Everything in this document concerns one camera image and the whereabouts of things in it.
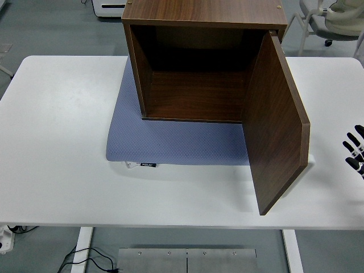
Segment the wooden box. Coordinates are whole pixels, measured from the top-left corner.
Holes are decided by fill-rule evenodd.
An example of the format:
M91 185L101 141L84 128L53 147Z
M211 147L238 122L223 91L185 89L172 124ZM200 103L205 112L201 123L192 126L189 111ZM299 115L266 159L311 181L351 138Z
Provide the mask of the wooden box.
M266 214L308 161L281 1L129 0L122 21L142 118L242 123Z

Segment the blue placemat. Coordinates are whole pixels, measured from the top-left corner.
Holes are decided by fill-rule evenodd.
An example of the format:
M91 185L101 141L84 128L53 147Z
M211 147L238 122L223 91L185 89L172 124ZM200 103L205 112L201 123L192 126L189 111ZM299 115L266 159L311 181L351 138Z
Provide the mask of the blue placemat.
M109 161L249 165L240 124L144 121L128 59L107 139Z

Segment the wood grain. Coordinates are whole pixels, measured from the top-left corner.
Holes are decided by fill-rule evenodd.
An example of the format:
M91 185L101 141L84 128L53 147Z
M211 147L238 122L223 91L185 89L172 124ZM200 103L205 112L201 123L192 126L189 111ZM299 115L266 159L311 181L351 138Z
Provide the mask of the wood grain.
M147 118L240 122L244 71L154 72Z
M285 29L281 0L130 0L123 23Z
M133 68L133 75L140 104L142 117L147 115L145 104L147 103L151 88L153 71L147 60L147 48L143 48L142 44L147 44L148 35L143 36L143 29L135 28L132 30L130 25L124 24L124 31Z
M265 215L308 163L309 120L275 32L263 39L242 123L259 212Z

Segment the white tabletop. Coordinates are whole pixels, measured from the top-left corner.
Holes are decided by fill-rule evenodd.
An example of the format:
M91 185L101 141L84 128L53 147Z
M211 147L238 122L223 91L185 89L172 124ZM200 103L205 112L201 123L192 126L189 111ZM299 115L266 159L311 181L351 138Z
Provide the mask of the white tabletop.
M106 160L126 57L26 58L0 101L0 222L364 229L364 181L341 144L364 125L364 70L351 58L287 60L316 164L260 216L247 166L127 169Z

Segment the cabinet door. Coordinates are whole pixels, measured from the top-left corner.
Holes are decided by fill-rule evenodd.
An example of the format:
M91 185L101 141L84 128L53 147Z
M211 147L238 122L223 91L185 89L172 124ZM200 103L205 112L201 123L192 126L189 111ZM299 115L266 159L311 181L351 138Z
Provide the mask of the cabinet door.
M276 32L263 38L242 112L260 215L308 163L309 120Z

